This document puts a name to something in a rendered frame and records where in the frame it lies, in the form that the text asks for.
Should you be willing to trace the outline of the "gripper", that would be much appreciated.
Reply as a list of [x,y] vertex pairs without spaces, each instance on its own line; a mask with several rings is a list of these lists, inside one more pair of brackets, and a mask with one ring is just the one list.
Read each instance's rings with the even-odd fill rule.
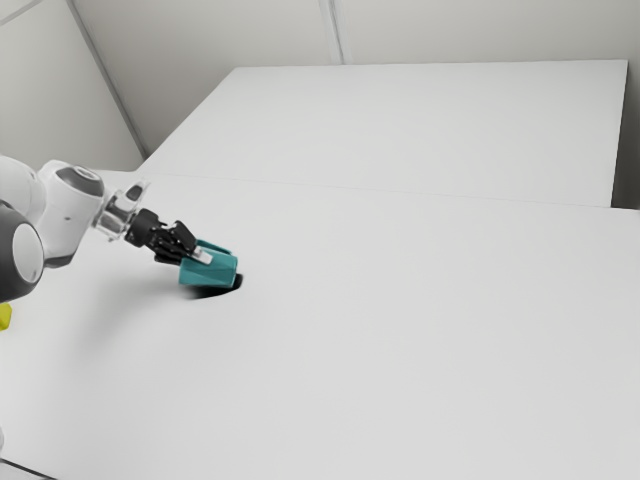
[[134,215],[124,239],[137,248],[158,249],[160,263],[180,264],[185,258],[202,264],[212,261],[212,256],[197,245],[197,239],[181,221],[168,226],[146,208]]

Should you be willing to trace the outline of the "teal faceted mug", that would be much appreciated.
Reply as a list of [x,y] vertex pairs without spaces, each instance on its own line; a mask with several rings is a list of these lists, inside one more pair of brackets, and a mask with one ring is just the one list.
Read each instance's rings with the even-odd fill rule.
[[238,258],[231,251],[197,239],[194,253],[180,262],[178,281],[186,286],[231,288],[237,267]]

